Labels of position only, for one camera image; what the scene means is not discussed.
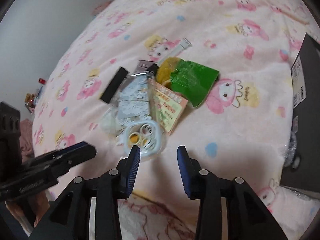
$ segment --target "blue heart print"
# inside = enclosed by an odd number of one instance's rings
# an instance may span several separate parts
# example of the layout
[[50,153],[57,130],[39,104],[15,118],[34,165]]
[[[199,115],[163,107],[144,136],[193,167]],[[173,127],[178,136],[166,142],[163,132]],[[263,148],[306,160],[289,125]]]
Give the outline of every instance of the blue heart print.
[[185,17],[183,17],[182,15],[178,15],[177,20],[183,22],[185,20]]
[[216,143],[209,143],[206,147],[205,147],[205,151],[207,153],[207,155],[211,158],[214,158],[217,156],[217,149],[218,146]]

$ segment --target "black strip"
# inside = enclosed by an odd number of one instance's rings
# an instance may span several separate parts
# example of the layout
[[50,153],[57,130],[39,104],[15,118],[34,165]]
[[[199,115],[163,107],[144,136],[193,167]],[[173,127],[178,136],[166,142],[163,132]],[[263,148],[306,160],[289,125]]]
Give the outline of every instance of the black strip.
[[119,86],[121,85],[124,78],[127,76],[129,72],[123,68],[120,67],[118,72],[115,74],[113,79],[110,81],[109,85],[107,86],[106,90],[103,92],[100,99],[103,102],[106,102],[107,104],[110,103],[111,99],[115,95],[116,91],[118,90]]

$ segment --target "barcode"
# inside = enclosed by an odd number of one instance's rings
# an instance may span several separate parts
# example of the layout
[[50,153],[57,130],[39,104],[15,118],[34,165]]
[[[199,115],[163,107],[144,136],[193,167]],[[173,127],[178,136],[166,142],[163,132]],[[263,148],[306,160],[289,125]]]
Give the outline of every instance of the barcode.
[[297,105],[297,94],[294,95],[293,97],[293,107],[295,107]]
[[293,76],[294,76],[294,78],[296,78],[298,76],[296,66],[293,66]]
[[301,100],[303,100],[303,87],[301,87]]

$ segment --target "cartoon character print blanket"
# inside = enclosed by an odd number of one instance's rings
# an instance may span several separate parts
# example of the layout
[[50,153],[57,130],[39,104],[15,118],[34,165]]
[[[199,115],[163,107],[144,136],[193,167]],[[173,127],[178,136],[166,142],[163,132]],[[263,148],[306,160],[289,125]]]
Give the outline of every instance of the cartoon character print blanket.
[[198,202],[185,195],[176,160],[185,145],[217,176],[243,177],[298,239],[319,203],[279,187],[279,179],[292,120],[290,67],[306,32],[319,41],[301,0],[115,0],[72,43],[36,107],[36,155],[83,140],[98,151],[51,192],[59,195],[75,176],[100,176],[123,155],[99,127],[109,108],[99,97],[119,66],[133,71],[187,38],[192,47],[180,57],[218,69],[220,79],[199,108],[184,111],[161,155],[140,164],[135,192],[195,225]]

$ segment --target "red object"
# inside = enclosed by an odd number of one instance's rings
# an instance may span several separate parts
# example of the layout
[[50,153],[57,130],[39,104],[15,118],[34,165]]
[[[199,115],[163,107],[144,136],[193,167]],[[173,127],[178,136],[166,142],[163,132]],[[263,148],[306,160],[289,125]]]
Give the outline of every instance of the red object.
[[39,78],[38,82],[43,85],[45,85],[46,83],[46,81],[43,78]]

